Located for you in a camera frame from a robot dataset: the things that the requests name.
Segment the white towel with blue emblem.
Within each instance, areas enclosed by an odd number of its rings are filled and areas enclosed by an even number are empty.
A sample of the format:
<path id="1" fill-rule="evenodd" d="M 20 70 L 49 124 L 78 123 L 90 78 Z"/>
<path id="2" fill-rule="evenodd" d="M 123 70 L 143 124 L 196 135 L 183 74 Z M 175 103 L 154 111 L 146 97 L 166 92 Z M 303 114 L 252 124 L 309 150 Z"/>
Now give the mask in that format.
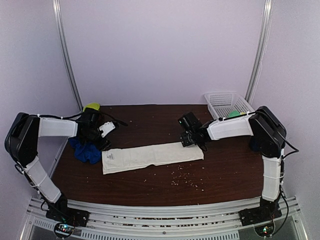
<path id="1" fill-rule="evenodd" d="M 114 148 L 103 151 L 101 156 L 104 175 L 204 159 L 204 153 L 198 146 L 183 147 L 180 142 Z"/>

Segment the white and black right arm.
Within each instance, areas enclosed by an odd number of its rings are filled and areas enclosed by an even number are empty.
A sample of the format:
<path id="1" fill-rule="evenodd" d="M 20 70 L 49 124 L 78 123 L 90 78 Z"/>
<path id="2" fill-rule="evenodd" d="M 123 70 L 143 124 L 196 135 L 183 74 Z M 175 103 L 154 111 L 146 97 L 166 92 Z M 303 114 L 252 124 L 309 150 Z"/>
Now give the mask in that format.
<path id="1" fill-rule="evenodd" d="M 251 149 L 260 153 L 263 160 L 263 189 L 256 216 L 266 221 L 275 214 L 283 178 L 281 170 L 287 130 L 267 106 L 205 124 L 193 112 L 188 112 L 178 119 L 178 123 L 184 130 L 180 134 L 183 147 L 197 145 L 205 148 L 207 142 L 250 136 Z"/>

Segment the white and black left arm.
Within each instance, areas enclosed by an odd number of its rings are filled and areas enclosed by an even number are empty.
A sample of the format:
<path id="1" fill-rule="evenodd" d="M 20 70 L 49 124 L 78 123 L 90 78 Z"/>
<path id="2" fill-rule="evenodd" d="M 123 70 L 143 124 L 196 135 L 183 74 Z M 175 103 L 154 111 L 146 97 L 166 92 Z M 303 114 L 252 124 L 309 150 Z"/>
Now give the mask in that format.
<path id="1" fill-rule="evenodd" d="M 53 183 L 38 157 L 39 138 L 76 137 L 82 144 L 92 143 L 98 150 L 110 146 L 107 135 L 117 128 L 115 119 L 101 123 L 103 113 L 87 108 L 73 116 L 63 117 L 20 112 L 4 141 L 5 150 L 15 162 L 16 169 L 26 177 L 61 222 L 72 218 L 68 199 Z"/>

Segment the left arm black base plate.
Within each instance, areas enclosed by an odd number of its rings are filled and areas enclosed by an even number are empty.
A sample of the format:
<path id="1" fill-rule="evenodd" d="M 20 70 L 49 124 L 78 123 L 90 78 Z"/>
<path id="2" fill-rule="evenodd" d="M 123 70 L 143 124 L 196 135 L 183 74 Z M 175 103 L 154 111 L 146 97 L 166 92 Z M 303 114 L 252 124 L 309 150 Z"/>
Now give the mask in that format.
<path id="1" fill-rule="evenodd" d="M 45 214 L 46 218 L 66 223 L 74 227 L 86 227 L 89 220 L 90 213 L 85 210 L 68 208 L 66 214 L 59 213 L 56 210 L 48 210 Z"/>

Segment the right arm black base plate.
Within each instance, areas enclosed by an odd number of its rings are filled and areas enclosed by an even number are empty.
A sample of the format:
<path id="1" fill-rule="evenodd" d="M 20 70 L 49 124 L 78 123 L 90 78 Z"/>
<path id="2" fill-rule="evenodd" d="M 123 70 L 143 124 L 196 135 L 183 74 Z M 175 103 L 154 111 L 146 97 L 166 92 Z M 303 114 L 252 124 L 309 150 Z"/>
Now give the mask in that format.
<path id="1" fill-rule="evenodd" d="M 261 207 L 247 208 L 238 212 L 242 226 L 256 225 L 282 216 L 280 209 L 270 212 L 268 209 Z"/>

